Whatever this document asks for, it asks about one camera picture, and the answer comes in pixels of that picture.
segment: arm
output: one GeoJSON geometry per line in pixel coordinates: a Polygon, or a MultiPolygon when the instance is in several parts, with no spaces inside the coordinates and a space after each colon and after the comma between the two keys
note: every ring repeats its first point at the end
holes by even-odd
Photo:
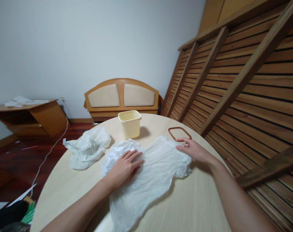
{"type": "Polygon", "coordinates": [[[193,140],[175,141],[185,142],[178,150],[210,167],[232,231],[277,231],[217,158],[193,140]]]}
{"type": "Polygon", "coordinates": [[[51,221],[41,232],[84,231],[103,201],[116,189],[129,183],[144,160],[134,160],[142,152],[125,152],[111,168],[110,172],[100,180],[83,197],[67,208],[51,221]]]}

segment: white wall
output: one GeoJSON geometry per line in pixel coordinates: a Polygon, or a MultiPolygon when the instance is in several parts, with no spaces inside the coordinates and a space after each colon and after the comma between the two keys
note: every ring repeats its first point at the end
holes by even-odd
{"type": "MultiPolygon", "coordinates": [[[[84,93],[111,78],[143,81],[164,97],[204,3],[0,1],[0,103],[64,97],[70,118],[89,118],[84,93]]],[[[0,139],[9,134],[0,124],[0,139]]]]}

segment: diagonal wooden beam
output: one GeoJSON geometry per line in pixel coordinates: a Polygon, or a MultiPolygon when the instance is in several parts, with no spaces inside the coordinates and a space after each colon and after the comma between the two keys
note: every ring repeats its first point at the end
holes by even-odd
{"type": "Polygon", "coordinates": [[[262,165],[254,168],[244,175],[238,177],[236,181],[244,188],[248,189],[258,183],[270,180],[275,176],[293,168],[293,146],[280,154],[265,161],[262,165]]]}
{"type": "Polygon", "coordinates": [[[167,100],[168,100],[168,97],[169,97],[169,91],[172,88],[174,78],[175,78],[175,74],[176,74],[176,72],[178,70],[178,66],[181,63],[181,59],[182,59],[183,54],[184,54],[184,50],[181,50],[180,53],[179,53],[179,57],[178,57],[178,59],[177,59],[177,61],[175,63],[174,71],[172,73],[172,77],[171,77],[171,80],[170,80],[170,83],[169,83],[169,86],[168,86],[168,89],[167,89],[167,92],[166,92],[166,95],[165,95],[165,99],[164,99],[163,104],[161,106],[161,110],[160,110],[160,115],[161,116],[166,116],[166,115],[163,115],[163,109],[164,109],[164,107],[165,107],[165,105],[167,103],[167,100]]]}
{"type": "Polygon", "coordinates": [[[184,71],[183,71],[183,73],[181,75],[181,78],[180,78],[180,81],[179,81],[179,84],[178,84],[178,87],[176,88],[176,92],[175,92],[175,94],[174,94],[174,96],[172,98],[171,106],[170,106],[170,108],[168,110],[167,117],[170,116],[170,114],[171,114],[171,112],[173,110],[173,106],[174,106],[174,104],[175,104],[175,102],[176,102],[176,100],[177,100],[177,98],[178,98],[178,96],[179,96],[179,94],[180,94],[180,92],[182,90],[182,86],[183,86],[183,84],[185,82],[185,78],[187,77],[187,74],[188,74],[189,69],[191,67],[192,61],[194,60],[194,57],[195,57],[196,52],[198,50],[198,47],[199,47],[198,42],[195,42],[194,45],[191,48],[189,57],[187,59],[186,65],[184,67],[184,71]]]}
{"type": "Polygon", "coordinates": [[[253,76],[261,66],[267,61],[271,53],[277,48],[282,40],[293,28],[293,0],[287,5],[283,13],[279,16],[266,37],[262,40],[256,51],[245,64],[239,75],[230,85],[225,95],[216,105],[206,122],[198,133],[205,137],[211,128],[216,124],[228,107],[234,102],[237,96],[243,91],[253,76]]]}
{"type": "Polygon", "coordinates": [[[178,121],[182,122],[184,120],[187,111],[189,110],[189,108],[190,108],[192,102],[194,101],[197,93],[199,92],[203,82],[205,81],[205,79],[206,79],[210,69],[212,68],[214,61],[215,61],[218,53],[220,52],[222,46],[224,45],[224,42],[225,42],[226,38],[228,37],[228,35],[229,35],[228,27],[223,27],[217,36],[217,39],[212,47],[212,50],[211,50],[206,62],[203,65],[202,71],[201,71],[199,77],[197,78],[195,85],[194,85],[190,95],[188,96],[187,101],[185,102],[185,106],[179,115],[178,121]]]}

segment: light wood table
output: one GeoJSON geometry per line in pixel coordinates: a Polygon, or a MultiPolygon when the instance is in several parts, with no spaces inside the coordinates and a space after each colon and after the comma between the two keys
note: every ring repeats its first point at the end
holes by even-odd
{"type": "MultiPolygon", "coordinates": [[[[189,127],[170,118],[141,114],[140,137],[135,139],[146,147],[161,135],[173,140],[170,127],[183,127],[192,138],[219,160],[216,150],[189,127]]],[[[101,123],[111,135],[112,142],[124,140],[118,118],[101,123]]],[[[171,130],[174,137],[186,137],[180,129],[171,130]]],[[[100,179],[104,156],[89,169],[75,171],[69,167],[71,152],[67,150],[51,172],[36,206],[31,232],[40,231],[57,215],[89,191],[100,179]]],[[[152,204],[133,231],[231,231],[212,176],[206,166],[192,162],[193,173],[175,179],[167,194],[152,204]]],[[[109,203],[95,215],[87,231],[112,231],[109,203]]]]}

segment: brown rubber band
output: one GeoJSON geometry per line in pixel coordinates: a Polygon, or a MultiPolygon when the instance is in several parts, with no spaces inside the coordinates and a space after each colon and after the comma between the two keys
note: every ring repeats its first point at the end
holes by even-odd
{"type": "Polygon", "coordinates": [[[182,127],[170,127],[169,129],[168,129],[168,131],[169,131],[169,133],[170,133],[170,135],[172,136],[172,138],[174,139],[174,140],[176,140],[176,138],[172,135],[172,133],[171,133],[171,129],[182,129],[187,135],[188,135],[188,137],[189,137],[189,139],[191,139],[191,135],[184,129],[184,128],[182,128],[182,127]]]}

